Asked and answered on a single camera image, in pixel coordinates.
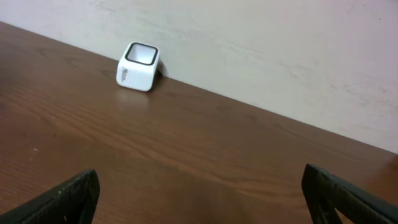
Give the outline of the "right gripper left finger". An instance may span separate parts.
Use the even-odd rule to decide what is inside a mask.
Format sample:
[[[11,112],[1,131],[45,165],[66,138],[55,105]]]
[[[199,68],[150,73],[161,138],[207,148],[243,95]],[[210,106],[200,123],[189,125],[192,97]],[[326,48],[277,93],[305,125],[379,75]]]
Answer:
[[[1,215],[2,224],[90,224],[100,196],[93,169],[85,170],[38,197]]]

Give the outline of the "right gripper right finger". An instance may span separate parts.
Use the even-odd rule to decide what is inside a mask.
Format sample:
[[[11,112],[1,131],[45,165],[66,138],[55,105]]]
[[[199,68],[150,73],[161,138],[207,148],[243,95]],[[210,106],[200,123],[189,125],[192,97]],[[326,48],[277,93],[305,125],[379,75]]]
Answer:
[[[341,223],[342,213],[353,223],[397,223],[397,207],[314,164],[307,164],[302,192],[312,222]]]

